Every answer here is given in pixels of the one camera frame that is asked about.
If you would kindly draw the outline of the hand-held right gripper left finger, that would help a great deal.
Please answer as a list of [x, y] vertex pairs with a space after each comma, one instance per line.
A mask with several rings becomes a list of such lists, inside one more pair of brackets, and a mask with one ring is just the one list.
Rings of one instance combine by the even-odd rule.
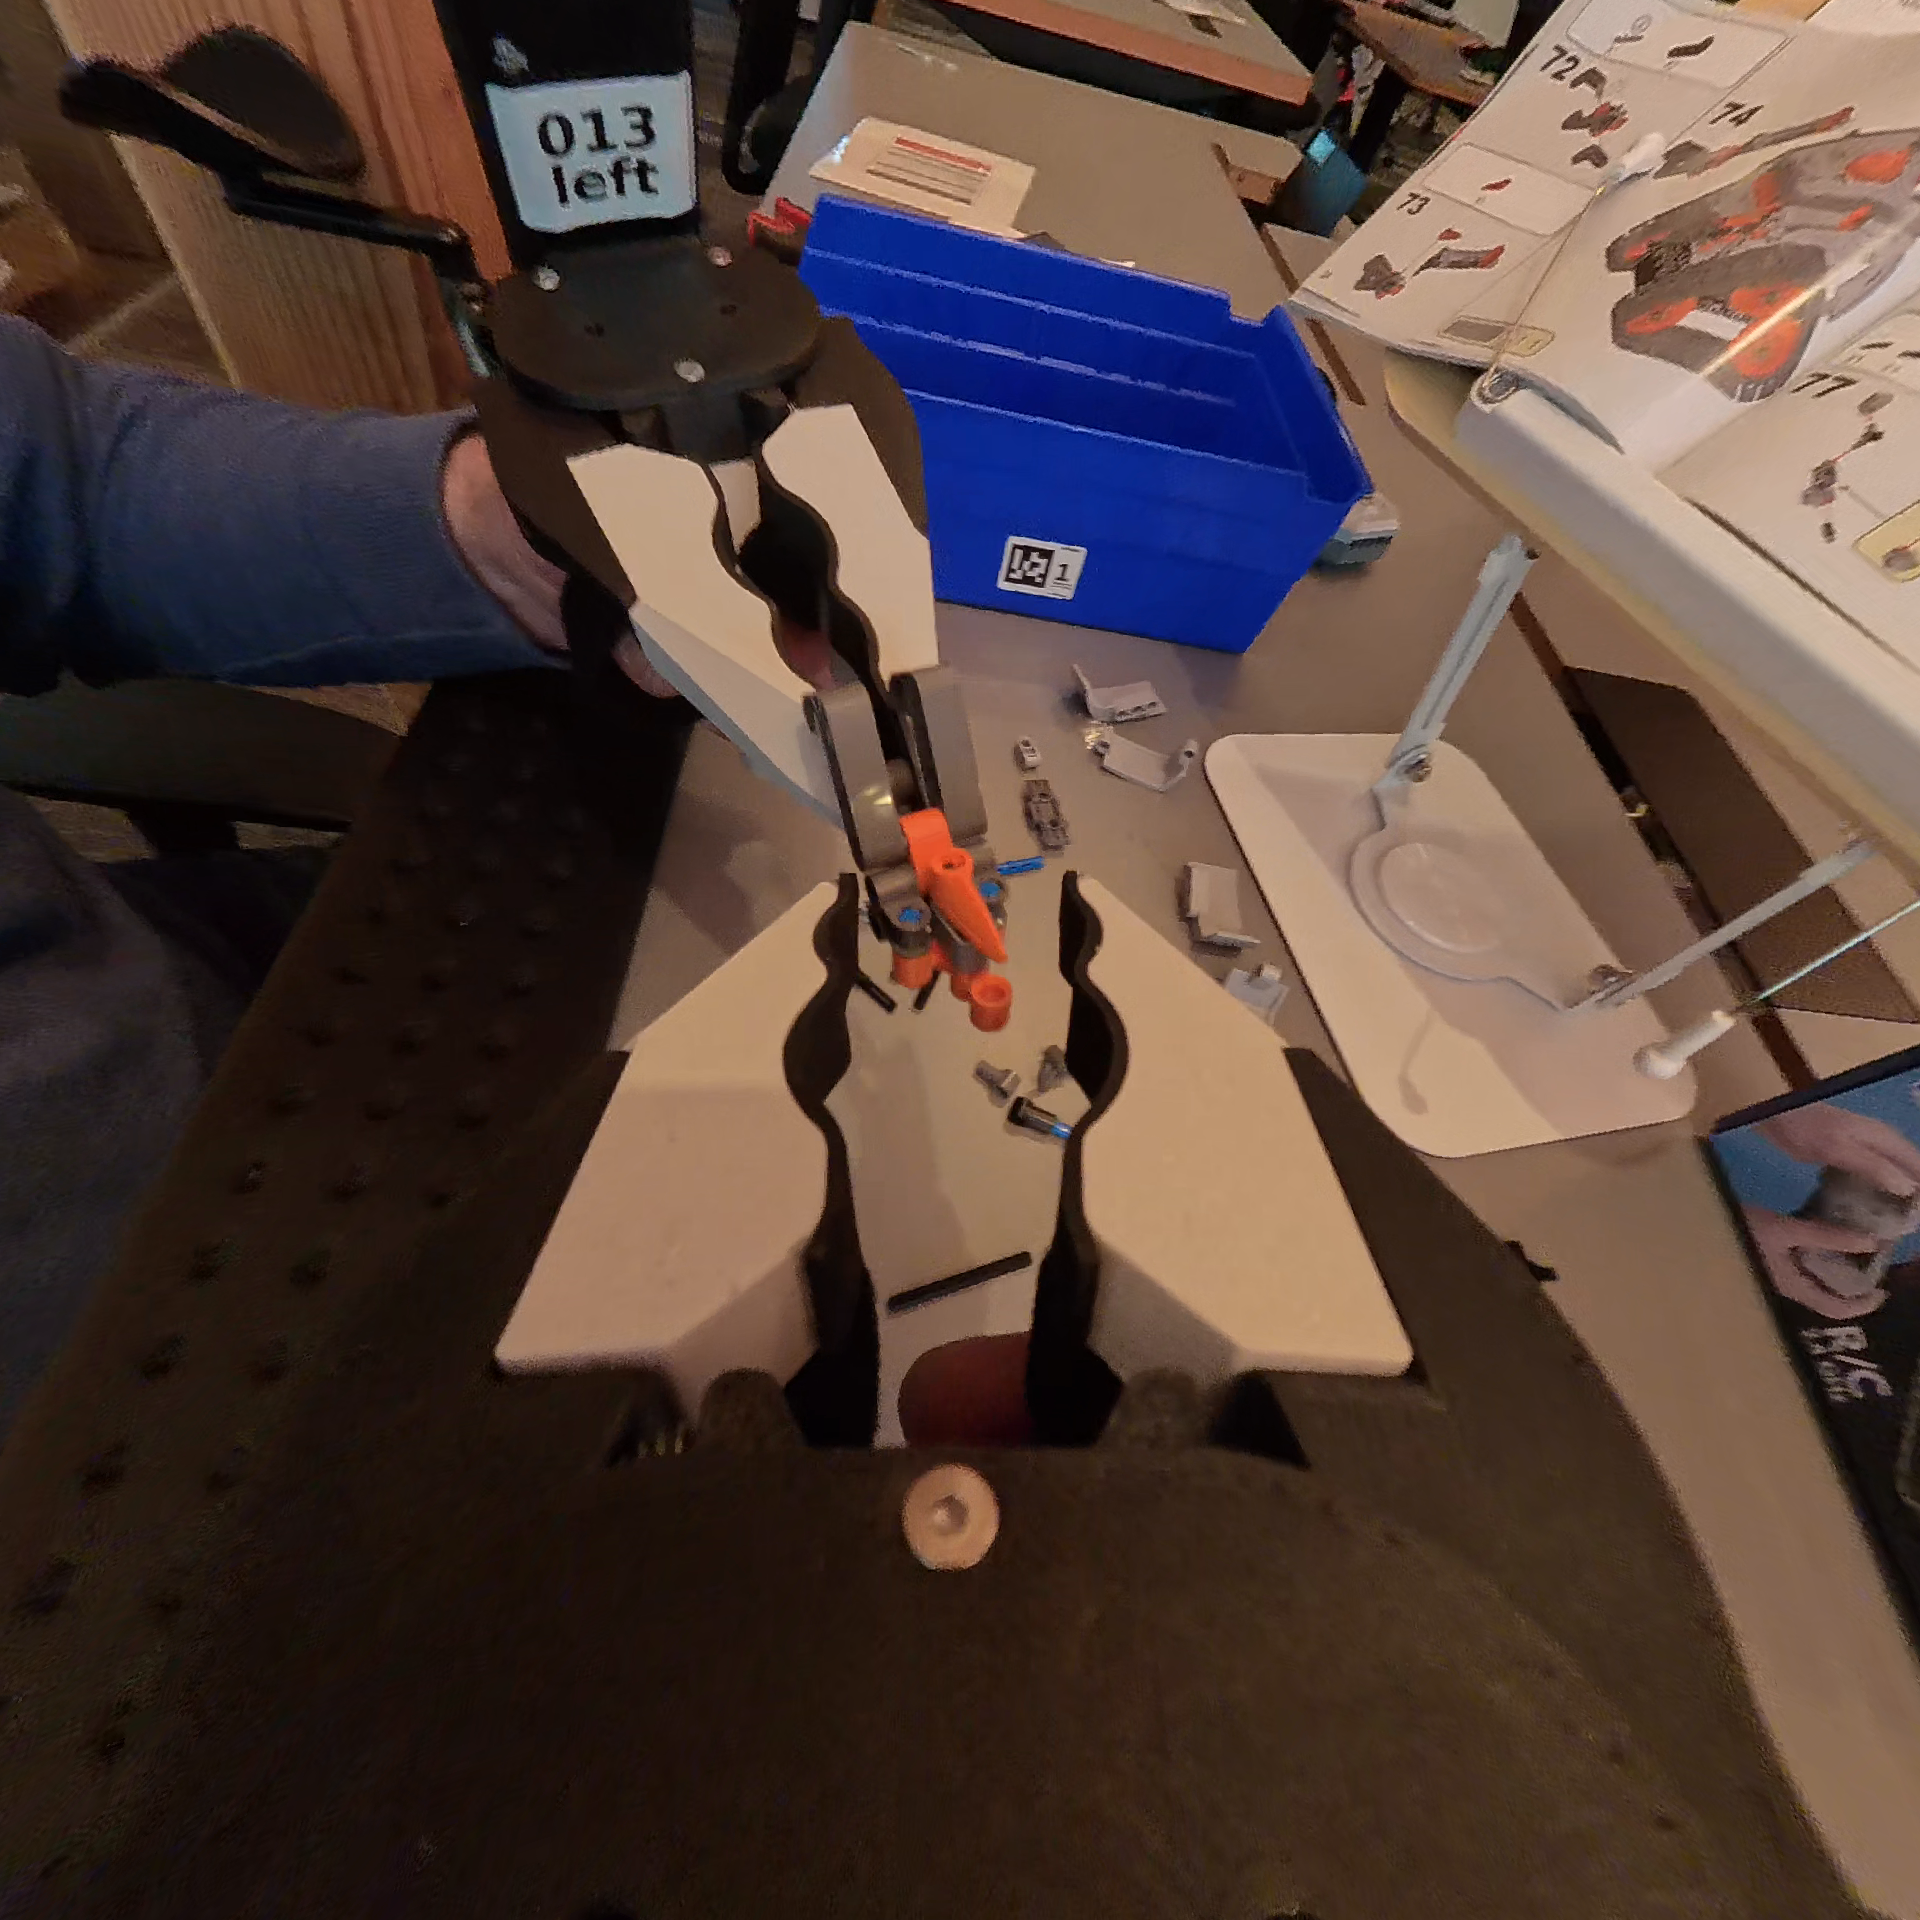
[[508, 1376], [762, 1370], [879, 1397], [879, 1310], [827, 1094], [851, 1066], [856, 878], [820, 881], [628, 1047], [495, 1358]]

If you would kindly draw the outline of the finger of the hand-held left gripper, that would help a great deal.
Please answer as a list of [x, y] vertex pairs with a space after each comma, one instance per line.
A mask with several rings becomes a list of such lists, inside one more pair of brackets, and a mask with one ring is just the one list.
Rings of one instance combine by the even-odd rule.
[[722, 550], [711, 473], [672, 453], [584, 453], [568, 470], [633, 588], [632, 626], [654, 672], [762, 776], [834, 823], [814, 688], [780, 654], [774, 604]]
[[858, 408], [798, 408], [760, 445], [760, 530], [796, 585], [858, 615], [871, 672], [942, 663], [931, 549]]

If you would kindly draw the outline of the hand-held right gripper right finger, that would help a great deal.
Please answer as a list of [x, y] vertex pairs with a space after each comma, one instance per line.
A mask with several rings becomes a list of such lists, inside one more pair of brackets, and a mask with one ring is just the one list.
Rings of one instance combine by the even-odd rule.
[[1412, 1348], [1290, 1052], [1099, 880], [1063, 876], [1063, 1148], [1032, 1320], [1038, 1400], [1147, 1374], [1404, 1376]]

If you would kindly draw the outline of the blue plastic storage bin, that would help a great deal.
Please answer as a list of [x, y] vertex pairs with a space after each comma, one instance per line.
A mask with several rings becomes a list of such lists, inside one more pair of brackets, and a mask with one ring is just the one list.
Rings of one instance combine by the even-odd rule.
[[1371, 489], [1280, 308], [840, 196], [800, 273], [914, 412], [940, 600], [1242, 655]]

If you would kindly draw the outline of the long black axle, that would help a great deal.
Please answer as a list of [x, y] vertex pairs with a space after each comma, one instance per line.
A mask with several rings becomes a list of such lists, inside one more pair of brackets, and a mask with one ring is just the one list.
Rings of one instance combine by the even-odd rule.
[[927, 1279], [914, 1287], [903, 1287], [884, 1297], [882, 1306], [890, 1316], [916, 1311], [928, 1305], [944, 1302], [966, 1290], [985, 1287], [994, 1279], [1014, 1278], [1033, 1263], [1032, 1253], [1004, 1255], [990, 1262], [971, 1263], [938, 1279]]

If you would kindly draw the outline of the orange grey brick assembly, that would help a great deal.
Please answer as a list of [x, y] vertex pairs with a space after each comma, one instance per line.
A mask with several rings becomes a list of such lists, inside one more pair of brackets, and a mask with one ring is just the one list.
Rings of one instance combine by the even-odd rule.
[[881, 693], [818, 689], [803, 711], [894, 982], [920, 994], [944, 981], [978, 1033], [1000, 1033], [1016, 1009], [1007, 906], [958, 676], [936, 665]]

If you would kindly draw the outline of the instruction booklet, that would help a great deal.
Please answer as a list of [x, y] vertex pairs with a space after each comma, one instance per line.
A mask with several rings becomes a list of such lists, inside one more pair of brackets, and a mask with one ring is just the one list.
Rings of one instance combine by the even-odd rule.
[[1564, 5], [1304, 279], [1915, 660], [1915, 5]]

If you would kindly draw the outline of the person's left forearm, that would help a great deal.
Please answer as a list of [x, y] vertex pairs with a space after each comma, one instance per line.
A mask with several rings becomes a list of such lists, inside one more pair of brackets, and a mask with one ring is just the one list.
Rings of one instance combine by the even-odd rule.
[[538, 665], [443, 512], [466, 416], [320, 414], [2, 320], [2, 689]]

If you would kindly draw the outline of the person's left hand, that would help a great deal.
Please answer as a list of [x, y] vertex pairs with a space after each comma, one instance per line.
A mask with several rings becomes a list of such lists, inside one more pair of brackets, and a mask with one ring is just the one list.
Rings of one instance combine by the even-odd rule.
[[524, 532], [478, 430], [466, 426], [449, 444], [439, 501], [449, 540], [478, 585], [530, 642], [569, 655], [574, 636], [585, 630], [585, 615], [569, 612], [574, 581]]

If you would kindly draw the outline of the person's right hand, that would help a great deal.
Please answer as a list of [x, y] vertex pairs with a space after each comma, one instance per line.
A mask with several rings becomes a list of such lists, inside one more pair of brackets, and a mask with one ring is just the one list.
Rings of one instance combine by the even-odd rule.
[[920, 1356], [898, 1384], [903, 1440], [914, 1449], [1027, 1449], [1028, 1332], [969, 1334]]

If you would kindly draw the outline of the white book stand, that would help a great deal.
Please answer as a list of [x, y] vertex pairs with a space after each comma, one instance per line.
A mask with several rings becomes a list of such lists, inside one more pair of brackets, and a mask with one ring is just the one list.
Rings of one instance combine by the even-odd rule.
[[[1207, 778], [1335, 1061], [1439, 1158], [1707, 1124], [1915, 1039], [1899, 1009], [1737, 1006], [1910, 880], [1742, 714], [1392, 416], [1355, 414], [1404, 528], [1310, 577], [1239, 666]], [[1788, 956], [1790, 941], [1807, 952]]]

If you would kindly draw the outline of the paper with red bar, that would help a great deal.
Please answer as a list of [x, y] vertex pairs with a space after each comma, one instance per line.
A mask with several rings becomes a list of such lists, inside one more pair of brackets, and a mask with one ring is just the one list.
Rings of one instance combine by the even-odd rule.
[[998, 238], [1025, 238], [1019, 213], [1038, 176], [1027, 160], [874, 114], [841, 134], [807, 173], [841, 196], [865, 196]]

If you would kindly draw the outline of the black dimpled foam mat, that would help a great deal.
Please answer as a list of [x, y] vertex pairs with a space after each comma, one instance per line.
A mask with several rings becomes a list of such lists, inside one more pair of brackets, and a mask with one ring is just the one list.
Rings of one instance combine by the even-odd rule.
[[4, 1916], [67, 1916], [320, 1345], [609, 1039], [690, 709], [430, 693], [4, 1442]]

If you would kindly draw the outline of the grey office table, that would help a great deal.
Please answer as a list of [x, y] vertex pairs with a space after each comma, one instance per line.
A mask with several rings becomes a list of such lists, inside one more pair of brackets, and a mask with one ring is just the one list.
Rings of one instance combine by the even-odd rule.
[[849, 28], [760, 213], [812, 207], [825, 190], [814, 164], [866, 116], [1032, 164], [1016, 228], [1172, 277], [1207, 277], [1239, 244], [1255, 247], [1263, 210], [1304, 164], [1280, 134]]

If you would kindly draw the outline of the wood-edged office table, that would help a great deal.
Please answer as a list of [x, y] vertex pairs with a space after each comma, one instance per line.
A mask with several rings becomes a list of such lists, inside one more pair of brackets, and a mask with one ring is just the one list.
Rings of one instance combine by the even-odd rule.
[[1001, 62], [1033, 66], [1154, 104], [1204, 106], [1258, 98], [1300, 106], [1313, 69], [1255, 5], [936, 1], [956, 29]]

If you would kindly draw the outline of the teal cube object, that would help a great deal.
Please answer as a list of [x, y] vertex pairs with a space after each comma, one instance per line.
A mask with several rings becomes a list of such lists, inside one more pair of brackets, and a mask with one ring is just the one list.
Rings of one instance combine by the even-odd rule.
[[1367, 173], [1355, 164], [1330, 127], [1313, 132], [1296, 173], [1288, 180], [1288, 226], [1334, 236], [1364, 191]]

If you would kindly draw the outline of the toy vehicle product box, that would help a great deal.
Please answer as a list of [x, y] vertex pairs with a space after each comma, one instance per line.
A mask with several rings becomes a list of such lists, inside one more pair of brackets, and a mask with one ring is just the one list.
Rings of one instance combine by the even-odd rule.
[[1918, 1048], [1730, 1113], [1700, 1152], [1915, 1629]]

